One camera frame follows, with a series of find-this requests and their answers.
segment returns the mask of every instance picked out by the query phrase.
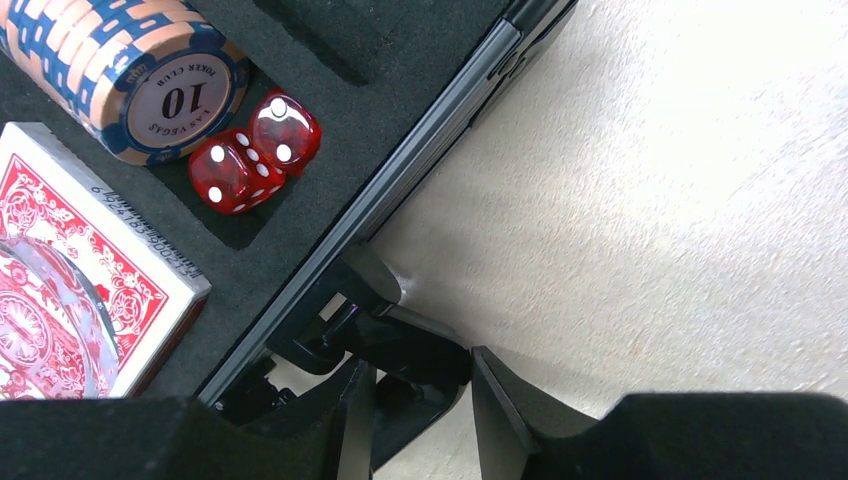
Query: white and blue poker chip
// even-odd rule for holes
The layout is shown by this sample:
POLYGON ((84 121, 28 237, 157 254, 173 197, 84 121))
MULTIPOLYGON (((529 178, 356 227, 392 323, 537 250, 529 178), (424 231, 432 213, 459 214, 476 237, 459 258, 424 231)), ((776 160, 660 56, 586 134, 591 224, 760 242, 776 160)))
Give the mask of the white and blue poker chip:
POLYGON ((0 49, 41 65, 40 72, 30 65, 27 73, 40 73, 33 79, 54 88, 70 103, 69 113, 128 163, 153 165, 189 155, 229 123, 247 89, 248 59, 179 0, 13 0, 3 13, 8 19, 0 25, 0 49), (48 4, 53 18, 33 15, 36 6, 48 4), (77 16, 89 13, 62 19, 69 31, 60 30, 48 43, 66 8, 77 16), (78 21, 85 30, 73 30, 78 21), (8 42, 7 25, 15 26, 16 42, 8 42), (59 58, 63 44, 69 61, 59 58))

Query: white surface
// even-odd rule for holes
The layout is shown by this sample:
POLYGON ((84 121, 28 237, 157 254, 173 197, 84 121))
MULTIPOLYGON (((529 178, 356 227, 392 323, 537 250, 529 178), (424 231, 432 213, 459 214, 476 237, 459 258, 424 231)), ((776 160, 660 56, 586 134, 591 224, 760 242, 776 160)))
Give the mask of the white surface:
MULTIPOLYGON (((583 0, 376 242, 405 303, 592 415, 848 398, 848 6, 583 0)), ((469 397, 378 474, 477 479, 469 397)))

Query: black foam insert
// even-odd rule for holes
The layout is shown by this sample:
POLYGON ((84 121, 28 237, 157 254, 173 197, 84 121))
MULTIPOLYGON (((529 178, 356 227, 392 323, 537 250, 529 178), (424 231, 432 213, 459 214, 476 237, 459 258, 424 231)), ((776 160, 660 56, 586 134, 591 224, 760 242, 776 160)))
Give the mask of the black foam insert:
POLYGON ((475 363, 484 476, 506 468, 538 480, 848 478, 848 404, 836 397, 636 393, 596 422, 486 347, 475 348, 475 363))
MULTIPOLYGON (((253 220, 202 211, 185 182, 184 163, 145 169, 115 160, 24 73, 8 59, 0 59, 0 121, 46 123, 212 283, 205 310, 147 394, 195 392, 421 118, 507 5, 507 0, 421 0, 415 14, 407 15, 407 2, 372 1, 399 34, 384 47, 379 75, 364 86, 339 77, 251 2, 192 2, 268 74, 268 83, 279 84, 315 114, 324 131, 321 150, 305 176, 254 212, 253 220), (394 8, 401 13, 391 14, 394 8)), ((384 28, 377 20, 372 24, 384 28)), ((359 34, 350 22, 338 28, 350 38, 359 34)), ((265 87, 260 79, 237 122, 253 109, 251 102, 265 87)))
POLYGON ((254 0, 324 65, 347 82, 367 84, 380 76, 406 34, 403 20, 415 18, 432 0, 254 0))
POLYGON ((241 428, 188 398, 0 402, 0 428, 15 432, 0 459, 15 479, 317 480, 329 468, 367 472, 371 429, 362 422, 371 426, 375 382, 372 367, 348 361, 241 428), (350 444, 363 435, 364 444, 350 444))

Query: translucent red dice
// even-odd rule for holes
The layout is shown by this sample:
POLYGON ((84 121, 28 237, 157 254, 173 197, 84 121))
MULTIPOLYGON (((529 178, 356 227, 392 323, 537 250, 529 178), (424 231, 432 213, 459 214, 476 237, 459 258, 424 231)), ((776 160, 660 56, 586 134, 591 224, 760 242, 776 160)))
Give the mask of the translucent red dice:
POLYGON ((321 146, 321 127, 303 106, 274 88, 253 111, 250 138, 278 173, 301 176, 321 146))
POLYGON ((241 128, 225 130, 207 140, 189 159, 189 176, 198 195, 220 213, 247 211, 283 187, 277 173, 241 128))

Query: black plastic part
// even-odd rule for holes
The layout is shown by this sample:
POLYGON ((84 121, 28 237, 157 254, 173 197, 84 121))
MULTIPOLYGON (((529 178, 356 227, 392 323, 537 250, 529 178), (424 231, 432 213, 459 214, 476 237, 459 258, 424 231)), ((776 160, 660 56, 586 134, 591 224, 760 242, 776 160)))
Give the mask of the black plastic part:
POLYGON ((364 246, 346 251, 317 287, 321 301, 304 312, 314 319, 311 335, 287 339, 278 332, 269 349, 316 375, 335 368, 345 352, 386 372, 377 386, 378 469, 455 405, 471 379, 470 351, 446 325, 394 303, 395 277, 364 246), (345 300, 325 322, 317 312, 338 293, 345 300))
POLYGON ((492 76, 498 73, 498 86, 486 99, 471 120, 474 125, 483 122, 498 104, 498 101, 512 91, 522 75, 535 65, 559 36, 574 14, 578 0, 539 0, 522 1, 513 5, 505 18, 522 32, 521 42, 515 46, 512 54, 493 70, 492 76))
MULTIPOLYGON (((263 415, 243 429, 268 439, 290 439, 303 430, 327 426, 322 432, 328 449, 323 458, 322 480, 364 480, 373 468, 368 452, 374 428, 376 370, 358 359, 350 359, 333 375, 302 397, 275 412, 263 415), (335 396, 336 408, 316 421, 312 402, 335 396)), ((308 462, 313 453, 301 461, 308 462)), ((299 478, 292 472, 278 472, 277 478, 299 478)))
POLYGON ((483 480, 845 479, 848 404, 796 393, 632 394, 596 421, 473 349, 483 480))
POLYGON ((291 402, 297 395, 290 389, 277 387, 265 378, 276 364, 264 358, 248 369, 213 407, 234 425, 250 423, 291 402))

